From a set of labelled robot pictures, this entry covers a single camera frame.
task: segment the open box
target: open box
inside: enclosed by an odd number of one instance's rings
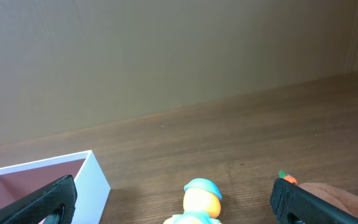
[[[0,168],[0,209],[66,174],[78,193],[72,223],[99,223],[110,186],[90,150]]]

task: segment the wall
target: wall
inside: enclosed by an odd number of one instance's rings
[[[0,144],[358,70],[358,0],[1,0]]]

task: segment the brown wooden surface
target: brown wooden surface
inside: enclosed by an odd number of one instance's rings
[[[275,223],[280,169],[358,195],[358,75],[1,146],[0,167],[87,149],[112,188],[101,223],[162,223],[196,177],[220,188],[224,224]]]

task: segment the toy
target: toy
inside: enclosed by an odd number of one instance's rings
[[[280,178],[283,178],[284,180],[288,181],[291,184],[298,184],[298,182],[296,181],[296,179],[293,176],[291,176],[290,174],[286,174],[282,170],[280,170],[278,175],[280,176]]]
[[[210,180],[197,178],[185,185],[181,215],[173,215],[164,224],[222,224],[216,219],[221,213],[222,195]]]

